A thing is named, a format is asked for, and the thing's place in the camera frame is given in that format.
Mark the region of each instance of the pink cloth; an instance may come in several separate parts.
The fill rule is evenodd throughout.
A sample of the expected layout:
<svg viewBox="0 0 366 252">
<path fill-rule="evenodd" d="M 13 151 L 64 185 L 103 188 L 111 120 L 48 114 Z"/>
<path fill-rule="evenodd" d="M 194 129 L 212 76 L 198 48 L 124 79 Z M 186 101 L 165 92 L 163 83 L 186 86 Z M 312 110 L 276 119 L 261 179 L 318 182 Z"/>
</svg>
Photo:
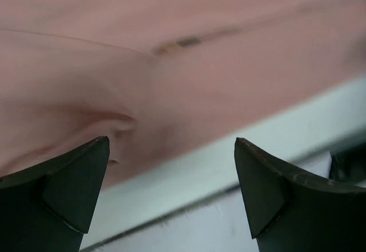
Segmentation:
<svg viewBox="0 0 366 252">
<path fill-rule="evenodd" d="M 344 82 L 366 61 L 365 0 L 0 0 L 0 19 L 2 175 L 108 135 L 109 186 Z"/>
</svg>

